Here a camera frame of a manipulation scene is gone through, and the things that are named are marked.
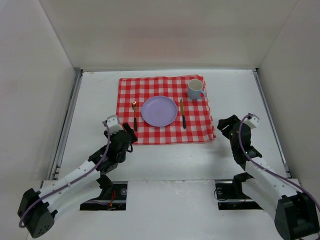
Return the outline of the gold fork dark handle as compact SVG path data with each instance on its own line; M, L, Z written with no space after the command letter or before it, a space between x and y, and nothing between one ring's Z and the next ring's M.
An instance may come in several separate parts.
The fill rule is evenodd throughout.
M133 110L133 127L134 127L134 131L137 132L138 131L137 102L135 100L133 100L131 102L131 107L132 107L132 110Z

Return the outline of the lilac plastic plate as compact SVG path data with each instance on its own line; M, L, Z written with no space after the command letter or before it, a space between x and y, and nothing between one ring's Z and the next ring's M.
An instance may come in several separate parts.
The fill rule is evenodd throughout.
M141 107L143 120L153 127L165 127L173 123L178 115L176 103L166 96L154 96Z

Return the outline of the red white checkered cloth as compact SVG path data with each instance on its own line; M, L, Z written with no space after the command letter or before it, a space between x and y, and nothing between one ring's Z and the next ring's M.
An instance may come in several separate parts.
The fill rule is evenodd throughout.
M197 100L188 98L188 82L192 79L201 80L205 87L204 78L199 75L121 78L119 80L116 114L121 122L133 127L132 101L136 101L137 132L135 134L138 145L204 143L216 137L208 98ZM177 105L177 117L170 125L154 127L143 120L141 108L146 100L155 96L168 97ZM183 101L186 129L183 128L180 99Z

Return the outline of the gold knife dark handle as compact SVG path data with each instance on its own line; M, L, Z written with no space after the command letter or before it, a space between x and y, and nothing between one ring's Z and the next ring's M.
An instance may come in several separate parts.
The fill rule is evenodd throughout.
M186 129L187 128L187 123L186 123L186 118L185 118L183 99L180 99L179 106L180 106L180 113L181 113L181 116L182 116L182 126L183 126L184 129Z

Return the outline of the white mug blue handle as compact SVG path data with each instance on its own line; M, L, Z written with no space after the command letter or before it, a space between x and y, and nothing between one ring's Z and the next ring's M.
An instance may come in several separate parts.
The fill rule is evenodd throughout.
M191 79L187 84L187 96L190 100L203 99L207 96L204 84L199 79Z

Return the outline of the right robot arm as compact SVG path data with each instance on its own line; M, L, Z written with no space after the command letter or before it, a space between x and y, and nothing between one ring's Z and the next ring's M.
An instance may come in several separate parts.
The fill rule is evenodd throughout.
M257 203L273 220L284 240L298 240L320 232L320 205L306 189L277 174L252 146L251 130L259 117L248 113L242 119L232 115L218 121L217 128L229 140L232 156L243 169L233 177L236 195Z

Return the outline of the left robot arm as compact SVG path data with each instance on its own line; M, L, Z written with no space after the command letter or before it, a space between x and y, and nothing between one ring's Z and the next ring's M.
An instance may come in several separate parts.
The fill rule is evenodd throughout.
M107 144L93 153L75 170L39 190L28 189L22 195L17 215L18 226L36 239L47 233L63 214L81 204L112 192L113 182L107 173L115 170L133 151L138 138L116 116L103 122Z

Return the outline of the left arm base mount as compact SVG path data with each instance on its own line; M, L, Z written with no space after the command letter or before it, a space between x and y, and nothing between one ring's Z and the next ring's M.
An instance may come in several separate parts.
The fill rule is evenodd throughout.
M106 175L97 182L100 195L80 205L80 211L125 211L127 207L128 182L111 181Z

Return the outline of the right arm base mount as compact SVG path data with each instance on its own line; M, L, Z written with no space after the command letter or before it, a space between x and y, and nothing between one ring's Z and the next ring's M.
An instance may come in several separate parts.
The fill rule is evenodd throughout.
M242 183L252 178L248 173L240 173L233 179L215 181L213 195L221 211L261 210L262 208L242 192Z

